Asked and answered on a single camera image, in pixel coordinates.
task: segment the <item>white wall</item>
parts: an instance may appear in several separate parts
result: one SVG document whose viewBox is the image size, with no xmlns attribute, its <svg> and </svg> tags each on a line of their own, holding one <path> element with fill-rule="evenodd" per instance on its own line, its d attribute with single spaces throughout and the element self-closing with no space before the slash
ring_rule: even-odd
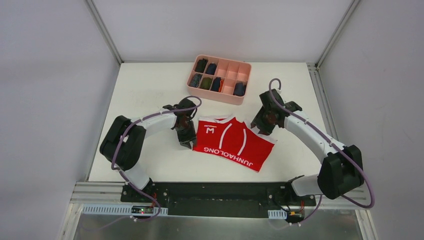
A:
<svg viewBox="0 0 424 240">
<path fill-rule="evenodd" d="M 316 62 L 351 0 L 95 0 L 124 61 Z"/>
<path fill-rule="evenodd" d="M 84 1 L 0 3 L 0 239 L 56 239 L 119 67 Z"/>
<path fill-rule="evenodd" d="M 423 239 L 424 1 L 363 0 L 321 67 L 341 141 L 376 194 L 380 239 Z"/>
</svg>

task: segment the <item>pink storage box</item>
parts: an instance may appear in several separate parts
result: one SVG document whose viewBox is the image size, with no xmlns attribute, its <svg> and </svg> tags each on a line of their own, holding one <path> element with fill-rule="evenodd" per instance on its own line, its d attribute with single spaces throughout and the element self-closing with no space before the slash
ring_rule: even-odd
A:
<svg viewBox="0 0 424 240">
<path fill-rule="evenodd" d="M 196 72 L 196 65 L 201 59 L 207 59 L 206 67 L 204 68 L 203 72 Z M 214 75 L 205 73 L 209 67 L 209 64 L 211 63 L 214 63 L 217 66 Z M 199 55 L 197 56 L 196 61 L 194 61 L 194 66 L 191 69 L 191 74 L 187 81 L 188 92 L 191 95 L 200 98 L 215 100 L 228 104 L 241 105 L 248 91 L 251 69 L 252 66 L 246 62 L 228 60 L 207 55 Z M 195 74 L 202 74 L 202 76 L 199 85 L 197 87 L 192 87 L 190 86 L 190 82 Z M 200 88 L 204 78 L 211 78 L 213 82 L 217 77 L 220 77 L 221 80 L 224 81 L 220 92 L 211 91 L 212 84 L 210 85 L 209 90 Z M 246 92 L 243 96 L 233 95 L 234 86 L 236 83 L 243 83 L 243 85 L 246 86 Z"/>
</svg>

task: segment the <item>black mounting plate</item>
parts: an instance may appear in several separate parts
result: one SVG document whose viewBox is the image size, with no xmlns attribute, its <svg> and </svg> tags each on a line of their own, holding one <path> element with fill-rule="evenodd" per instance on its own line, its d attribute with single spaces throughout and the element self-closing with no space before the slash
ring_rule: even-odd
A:
<svg viewBox="0 0 424 240">
<path fill-rule="evenodd" d="M 168 215 L 268 218 L 268 210 L 280 206 L 315 206 L 313 195 L 296 196 L 291 182 L 150 182 L 143 192 L 156 194 Z M 121 202 L 151 203 L 132 187 L 124 185 Z"/>
</svg>

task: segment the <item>white table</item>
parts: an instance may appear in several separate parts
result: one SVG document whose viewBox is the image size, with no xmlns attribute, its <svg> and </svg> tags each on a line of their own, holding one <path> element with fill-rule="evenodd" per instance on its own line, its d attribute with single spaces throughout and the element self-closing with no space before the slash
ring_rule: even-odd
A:
<svg viewBox="0 0 424 240">
<path fill-rule="evenodd" d="M 251 65 L 243 104 L 237 106 L 203 99 L 194 119 L 196 129 L 199 116 L 235 114 L 239 120 L 252 121 L 261 107 L 259 94 L 268 90 L 272 78 L 280 78 L 282 98 L 298 103 L 311 121 L 324 130 L 306 63 L 253 62 Z M 122 64 L 99 145 L 117 116 L 142 117 L 157 112 L 164 105 L 177 104 L 189 95 L 186 82 L 192 67 L 192 62 Z M 278 142 L 259 172 L 182 147 L 174 130 L 150 136 L 143 144 L 139 161 L 146 165 L 147 174 L 156 182 L 282 182 L 319 172 L 319 161 L 297 137 L 282 128 L 275 128 L 271 136 Z M 123 182 L 98 148 L 89 181 Z"/>
</svg>

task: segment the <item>red and white shirt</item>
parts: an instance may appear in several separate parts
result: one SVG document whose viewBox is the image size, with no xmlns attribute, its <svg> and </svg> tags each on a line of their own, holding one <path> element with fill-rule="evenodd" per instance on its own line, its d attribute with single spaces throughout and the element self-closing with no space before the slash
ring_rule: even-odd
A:
<svg viewBox="0 0 424 240">
<path fill-rule="evenodd" d="M 199 117 L 194 151 L 213 154 L 259 172 L 276 140 L 253 132 L 233 116 Z"/>
</svg>

